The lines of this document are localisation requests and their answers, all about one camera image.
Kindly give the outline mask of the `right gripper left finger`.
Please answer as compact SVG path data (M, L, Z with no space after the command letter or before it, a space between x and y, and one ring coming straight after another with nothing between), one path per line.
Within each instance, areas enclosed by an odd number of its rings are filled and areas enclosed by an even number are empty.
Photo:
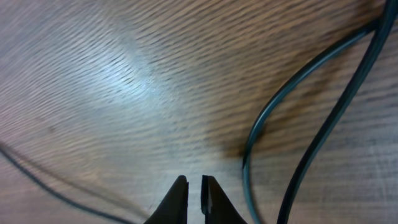
M184 175L178 176L144 224L187 224L188 188L187 178Z

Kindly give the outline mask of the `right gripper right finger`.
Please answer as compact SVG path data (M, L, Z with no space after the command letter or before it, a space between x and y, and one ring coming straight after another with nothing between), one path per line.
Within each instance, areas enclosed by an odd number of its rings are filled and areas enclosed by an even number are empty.
M210 175L202 176L201 211L205 224L246 224L220 184Z

